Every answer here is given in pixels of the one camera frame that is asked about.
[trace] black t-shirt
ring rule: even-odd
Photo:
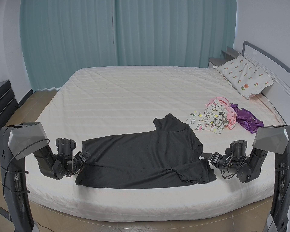
[[[149,189],[204,184],[216,180],[202,143],[188,124],[172,114],[155,118],[156,130],[83,141],[91,154],[76,178],[95,188]]]

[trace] bed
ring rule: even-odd
[[[204,110],[207,101],[218,96],[250,110],[265,125],[283,124],[282,118],[290,123],[289,114],[285,114],[279,102],[282,95],[290,99],[290,92],[286,91],[290,89],[287,82],[290,70],[246,42],[243,54],[271,71],[276,82],[282,80],[282,87],[275,82],[273,87],[263,91],[264,95],[246,100],[218,71],[209,68],[84,68],[76,71],[58,91],[37,121],[42,123],[54,153],[57,153],[54,141],[59,137],[74,139],[76,153],[82,150],[81,142],[90,138],[154,130],[153,119],[163,118],[168,113],[185,122],[193,109]],[[255,137],[239,124],[233,130],[225,128],[220,135],[205,130],[194,132],[203,143],[205,153],[224,153],[231,141],[243,139],[248,141],[249,154]],[[100,189],[77,186],[75,177],[64,177],[60,181],[44,177],[32,155],[26,157],[26,168],[29,170],[26,178],[31,201],[100,221],[209,218],[267,198],[273,194],[274,188],[273,153],[266,157],[259,178],[247,184],[237,178],[224,180],[219,170],[212,167],[217,180],[207,184],[162,189]]]

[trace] pink fabric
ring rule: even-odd
[[[222,104],[222,106],[224,106],[226,110],[228,111],[228,115],[226,117],[229,121],[228,128],[233,129],[237,122],[237,113],[234,111],[233,108],[231,108],[230,102],[225,97],[214,97],[209,100],[206,106],[209,106],[210,104],[212,104],[215,99],[218,99],[220,103]]]

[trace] wall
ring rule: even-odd
[[[290,1],[237,0],[233,48],[242,52],[244,40],[290,67]]]
[[[9,79],[19,102],[30,90],[19,32],[21,0],[0,0],[0,81]]]

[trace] curtain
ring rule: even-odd
[[[236,0],[22,0],[20,35],[35,91],[86,67],[207,67],[235,22]]]

